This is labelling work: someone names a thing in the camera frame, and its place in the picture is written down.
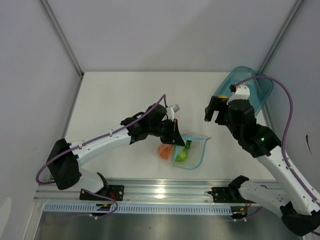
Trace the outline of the dark green toy pepper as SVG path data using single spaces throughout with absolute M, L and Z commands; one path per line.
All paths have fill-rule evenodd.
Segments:
M 191 144 L 192 144 L 192 141 L 191 141 L 191 140 L 187 140 L 187 141 L 185 142 L 184 149 L 185 149 L 186 151 L 188 151 L 188 150 L 191 148 Z

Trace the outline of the orange toy pumpkin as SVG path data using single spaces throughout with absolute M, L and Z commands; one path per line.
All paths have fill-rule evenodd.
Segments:
M 171 144 L 161 143 L 158 147 L 157 154 L 163 160 L 168 160 L 171 156 L 174 146 Z

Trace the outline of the light green toy fruit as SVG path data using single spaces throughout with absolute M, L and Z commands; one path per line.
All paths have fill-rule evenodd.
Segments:
M 178 163 L 184 162 L 188 159 L 188 156 L 189 156 L 188 150 L 183 149 L 177 154 L 174 161 Z

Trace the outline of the clear zip top bag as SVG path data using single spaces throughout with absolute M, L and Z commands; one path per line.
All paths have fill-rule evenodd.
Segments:
M 202 164 L 206 146 L 212 138 L 199 134 L 183 134 L 185 146 L 161 143 L 157 148 L 158 157 L 172 167 L 192 171 Z

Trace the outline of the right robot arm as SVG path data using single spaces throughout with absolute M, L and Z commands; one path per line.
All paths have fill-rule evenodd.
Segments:
M 282 153 L 283 144 L 277 135 L 269 127 L 257 123 L 250 102 L 212 96 L 204 112 L 206 122 L 218 112 L 214 122 L 226 126 L 242 149 L 257 159 L 284 191 L 279 194 L 240 175 L 228 184 L 229 198 L 234 202 L 250 200 L 268 209 L 297 236 L 314 232 L 320 226 L 319 193 L 294 170 L 290 158 Z

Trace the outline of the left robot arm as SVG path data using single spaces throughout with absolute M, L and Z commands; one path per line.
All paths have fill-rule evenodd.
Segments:
M 147 111 L 127 117 L 101 136 L 75 142 L 67 142 L 64 138 L 58 140 L 47 160 L 56 187 L 59 190 L 77 187 L 97 200 L 105 199 L 110 189 L 106 178 L 99 172 L 84 169 L 83 165 L 106 151 L 132 145 L 148 136 L 158 137 L 166 145 L 185 146 L 178 120 L 174 117 L 179 109 L 177 104 L 153 104 Z

